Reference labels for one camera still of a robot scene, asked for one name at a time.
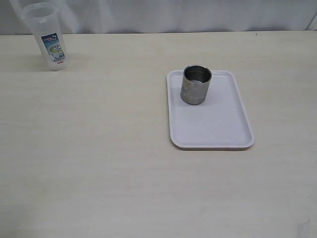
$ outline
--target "white wall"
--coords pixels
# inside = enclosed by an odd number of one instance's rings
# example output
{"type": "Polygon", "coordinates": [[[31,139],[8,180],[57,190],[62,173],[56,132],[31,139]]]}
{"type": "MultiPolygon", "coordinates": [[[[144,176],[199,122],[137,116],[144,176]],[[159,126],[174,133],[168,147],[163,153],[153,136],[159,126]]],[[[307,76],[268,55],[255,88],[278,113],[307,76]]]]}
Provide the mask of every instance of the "white wall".
{"type": "MultiPolygon", "coordinates": [[[[53,0],[64,33],[306,30],[317,0],[53,0]]],[[[29,33],[8,0],[0,34],[29,33]]]]}

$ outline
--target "metal cup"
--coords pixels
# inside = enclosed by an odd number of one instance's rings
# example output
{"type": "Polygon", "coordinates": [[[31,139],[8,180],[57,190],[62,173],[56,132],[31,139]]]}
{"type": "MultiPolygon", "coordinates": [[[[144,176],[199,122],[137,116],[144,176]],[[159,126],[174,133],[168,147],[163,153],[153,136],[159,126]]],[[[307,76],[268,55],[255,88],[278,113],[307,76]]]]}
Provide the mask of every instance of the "metal cup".
{"type": "Polygon", "coordinates": [[[190,65],[184,69],[180,97],[185,103],[198,105],[207,96],[211,81],[211,71],[201,65],[190,65]]]}

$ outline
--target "wooden table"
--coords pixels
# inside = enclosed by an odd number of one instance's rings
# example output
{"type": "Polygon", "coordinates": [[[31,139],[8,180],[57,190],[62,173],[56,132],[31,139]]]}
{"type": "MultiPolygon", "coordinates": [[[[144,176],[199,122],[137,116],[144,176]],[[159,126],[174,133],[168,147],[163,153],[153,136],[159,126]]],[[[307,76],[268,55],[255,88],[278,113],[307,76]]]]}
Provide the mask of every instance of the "wooden table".
{"type": "Polygon", "coordinates": [[[1,238],[317,236],[317,32],[0,36],[1,238]],[[233,72],[255,145],[181,151],[166,75],[233,72]]]}

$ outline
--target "container label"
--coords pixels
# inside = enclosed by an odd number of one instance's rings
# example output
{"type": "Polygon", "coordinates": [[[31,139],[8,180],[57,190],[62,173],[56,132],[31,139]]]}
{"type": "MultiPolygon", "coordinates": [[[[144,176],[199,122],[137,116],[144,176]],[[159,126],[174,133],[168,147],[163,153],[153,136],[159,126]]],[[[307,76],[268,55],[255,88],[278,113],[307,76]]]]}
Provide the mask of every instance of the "container label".
{"type": "Polygon", "coordinates": [[[63,63],[65,60],[65,54],[60,45],[57,33],[42,36],[42,41],[49,53],[52,62],[55,62],[57,64],[63,63]]]}

